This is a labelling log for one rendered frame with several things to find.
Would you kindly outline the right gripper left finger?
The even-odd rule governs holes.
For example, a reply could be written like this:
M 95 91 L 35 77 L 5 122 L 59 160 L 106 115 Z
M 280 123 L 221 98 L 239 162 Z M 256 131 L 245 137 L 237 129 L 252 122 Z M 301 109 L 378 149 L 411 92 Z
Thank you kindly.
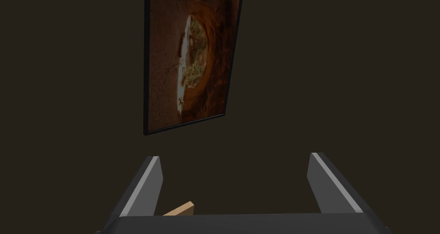
M 162 182 L 159 156 L 147 157 L 110 216 L 153 216 Z

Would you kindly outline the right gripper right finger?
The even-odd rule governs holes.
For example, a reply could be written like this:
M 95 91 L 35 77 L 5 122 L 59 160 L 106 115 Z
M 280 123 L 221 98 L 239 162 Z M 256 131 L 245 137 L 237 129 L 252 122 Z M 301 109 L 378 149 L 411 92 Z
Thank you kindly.
M 365 200 L 324 153 L 310 154 L 307 179 L 322 213 L 371 211 Z

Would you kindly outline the tan wooden board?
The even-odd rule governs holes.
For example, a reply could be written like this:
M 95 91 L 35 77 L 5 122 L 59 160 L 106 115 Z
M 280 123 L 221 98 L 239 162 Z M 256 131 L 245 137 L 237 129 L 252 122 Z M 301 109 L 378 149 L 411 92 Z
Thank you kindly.
M 173 209 L 172 211 L 164 214 L 165 216 L 192 216 L 194 215 L 194 203 L 188 201 L 187 203 Z

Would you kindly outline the black framed brown picture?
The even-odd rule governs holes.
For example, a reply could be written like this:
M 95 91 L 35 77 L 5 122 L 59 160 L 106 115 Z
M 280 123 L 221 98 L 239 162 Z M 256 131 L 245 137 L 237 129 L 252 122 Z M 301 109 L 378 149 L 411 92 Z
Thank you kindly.
M 144 0 L 144 135 L 225 115 L 242 2 Z

